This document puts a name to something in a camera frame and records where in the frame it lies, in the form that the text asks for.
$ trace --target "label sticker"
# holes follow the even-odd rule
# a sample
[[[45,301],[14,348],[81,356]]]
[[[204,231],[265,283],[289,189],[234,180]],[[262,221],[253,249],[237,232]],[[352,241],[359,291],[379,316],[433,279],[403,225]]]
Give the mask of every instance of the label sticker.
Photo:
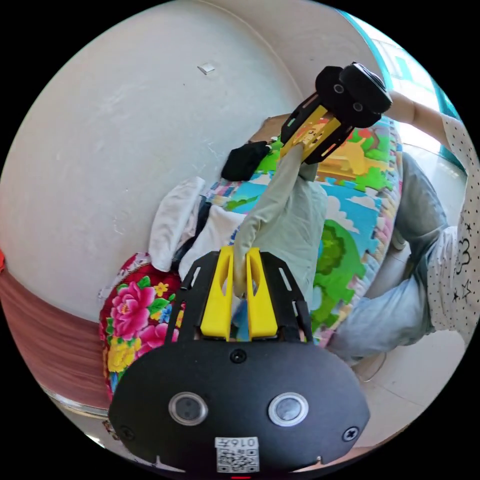
[[[222,474],[246,474],[260,471],[259,439],[215,438],[216,471]]]

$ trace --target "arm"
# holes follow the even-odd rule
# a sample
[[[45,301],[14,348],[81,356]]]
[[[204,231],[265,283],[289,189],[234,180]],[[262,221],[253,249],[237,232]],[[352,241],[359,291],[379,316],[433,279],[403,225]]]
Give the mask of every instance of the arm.
[[[444,119],[450,119],[450,117],[421,105],[396,91],[391,91],[390,96],[393,103],[385,114],[387,117],[412,125],[433,137],[445,148],[451,149],[444,129]]]
[[[396,91],[390,92],[392,106],[386,116],[430,135],[455,155],[467,173],[475,172],[478,159],[465,125]]]

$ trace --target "qr code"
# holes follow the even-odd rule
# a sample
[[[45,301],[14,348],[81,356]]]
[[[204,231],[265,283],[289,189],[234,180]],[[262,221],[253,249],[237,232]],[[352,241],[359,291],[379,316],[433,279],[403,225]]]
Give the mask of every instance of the qr code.
[[[259,451],[245,448],[217,448],[217,472],[246,474],[259,471]]]

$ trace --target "black cloth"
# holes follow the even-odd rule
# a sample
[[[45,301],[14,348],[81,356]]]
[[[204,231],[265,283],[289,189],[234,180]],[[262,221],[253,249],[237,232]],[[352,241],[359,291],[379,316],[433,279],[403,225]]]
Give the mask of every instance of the black cloth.
[[[223,166],[221,177],[229,182],[250,180],[269,152],[270,147],[266,141],[253,141],[232,150]]]
[[[200,205],[198,206],[198,217],[196,221],[196,229],[195,229],[195,235],[189,238],[176,252],[175,255],[173,255],[173,259],[171,262],[171,270],[178,272],[179,271],[179,265],[180,262],[182,261],[182,258],[185,256],[185,254],[192,248],[192,245],[194,244],[195,240],[197,237],[200,235],[201,231],[205,228],[205,224],[207,223],[207,220],[209,219],[209,214],[210,214],[210,207],[212,204],[207,201],[207,199],[202,196]]]

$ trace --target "floral blanket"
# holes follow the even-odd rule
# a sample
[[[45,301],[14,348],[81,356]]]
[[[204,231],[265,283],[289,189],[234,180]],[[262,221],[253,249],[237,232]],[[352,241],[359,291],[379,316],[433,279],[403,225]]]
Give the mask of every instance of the floral blanket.
[[[147,253],[137,253],[121,267],[100,311],[103,375],[110,401],[122,375],[139,357],[165,343],[176,292],[176,273],[158,271]],[[176,318],[173,341],[179,335],[184,309]]]

